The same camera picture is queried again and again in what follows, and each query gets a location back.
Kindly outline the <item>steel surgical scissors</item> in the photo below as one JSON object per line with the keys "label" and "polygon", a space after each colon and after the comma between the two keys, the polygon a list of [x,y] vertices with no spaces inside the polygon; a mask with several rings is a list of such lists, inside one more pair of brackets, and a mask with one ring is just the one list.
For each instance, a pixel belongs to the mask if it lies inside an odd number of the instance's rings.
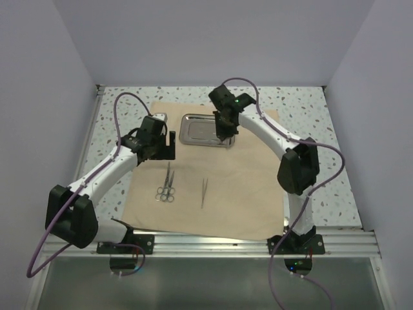
{"label": "steel surgical scissors", "polygon": [[169,181],[169,176],[166,175],[163,185],[157,188],[156,197],[155,197],[157,202],[160,202],[164,194],[167,192],[168,181]]}
{"label": "steel surgical scissors", "polygon": [[175,172],[173,171],[168,179],[168,183],[166,185],[166,191],[162,195],[162,201],[164,202],[173,202],[174,201],[174,192],[175,188],[173,188],[173,181],[174,181],[174,174]]}

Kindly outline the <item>beige cloth wrap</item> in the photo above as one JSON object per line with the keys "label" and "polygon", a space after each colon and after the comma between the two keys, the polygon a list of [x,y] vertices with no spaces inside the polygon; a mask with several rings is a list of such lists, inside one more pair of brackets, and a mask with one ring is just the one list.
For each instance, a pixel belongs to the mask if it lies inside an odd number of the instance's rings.
{"label": "beige cloth wrap", "polygon": [[[167,165],[174,201],[156,201]],[[264,240],[284,228],[284,192],[278,157],[255,135],[240,129],[235,145],[176,144],[176,159],[148,160],[132,172],[122,219],[138,229],[241,240]],[[201,208],[203,179],[208,178]]]}

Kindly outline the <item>steel tweezers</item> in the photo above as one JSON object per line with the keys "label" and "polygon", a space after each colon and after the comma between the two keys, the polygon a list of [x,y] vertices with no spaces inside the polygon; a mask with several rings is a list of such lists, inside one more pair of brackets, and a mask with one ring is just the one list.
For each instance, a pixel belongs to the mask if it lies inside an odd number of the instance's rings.
{"label": "steel tweezers", "polygon": [[201,208],[204,207],[207,188],[208,188],[208,178],[204,178],[203,183],[202,183],[202,190],[201,190]]}

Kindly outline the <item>steel forceps with rings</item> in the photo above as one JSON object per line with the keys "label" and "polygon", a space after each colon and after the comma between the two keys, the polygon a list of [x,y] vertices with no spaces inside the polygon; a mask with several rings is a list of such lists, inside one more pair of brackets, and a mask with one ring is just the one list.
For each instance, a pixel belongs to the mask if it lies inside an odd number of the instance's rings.
{"label": "steel forceps with rings", "polygon": [[157,189],[157,197],[160,200],[169,200],[173,198],[175,193],[175,188],[173,188],[174,174],[175,171],[171,169],[170,163],[168,163],[164,183]]}

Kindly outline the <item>steel scalpel handle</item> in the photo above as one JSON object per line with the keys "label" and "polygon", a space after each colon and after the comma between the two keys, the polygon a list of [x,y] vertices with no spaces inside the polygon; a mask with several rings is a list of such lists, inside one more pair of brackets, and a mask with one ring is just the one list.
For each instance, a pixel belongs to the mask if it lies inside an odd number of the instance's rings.
{"label": "steel scalpel handle", "polygon": [[226,149],[229,149],[233,147],[234,145],[234,139],[235,137],[227,138],[222,142],[222,146],[224,146]]}

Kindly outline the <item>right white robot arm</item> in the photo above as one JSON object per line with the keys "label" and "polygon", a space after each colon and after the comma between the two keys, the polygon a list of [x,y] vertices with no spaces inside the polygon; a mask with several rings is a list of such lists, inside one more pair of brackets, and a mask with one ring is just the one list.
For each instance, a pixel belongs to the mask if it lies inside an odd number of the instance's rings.
{"label": "right white robot arm", "polygon": [[319,174],[319,158],[315,141],[283,128],[259,107],[259,100],[247,93],[233,95],[225,85],[209,93],[217,137],[224,141],[243,127],[258,137],[280,160],[277,181],[288,194],[290,219],[287,232],[274,250],[303,253],[316,236],[312,218],[310,191]]}

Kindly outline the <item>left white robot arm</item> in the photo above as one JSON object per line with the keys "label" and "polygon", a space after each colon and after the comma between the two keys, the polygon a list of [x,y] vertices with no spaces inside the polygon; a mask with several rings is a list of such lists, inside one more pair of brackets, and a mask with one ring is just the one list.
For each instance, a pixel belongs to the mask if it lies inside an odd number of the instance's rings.
{"label": "left white robot arm", "polygon": [[118,220],[98,220],[95,207],[127,173],[146,160],[174,160],[176,133],[167,129],[167,114],[145,116],[138,128],[120,137],[109,155],[88,174],[49,194],[45,229],[83,249],[93,242],[111,243],[117,252],[132,250],[129,225]]}

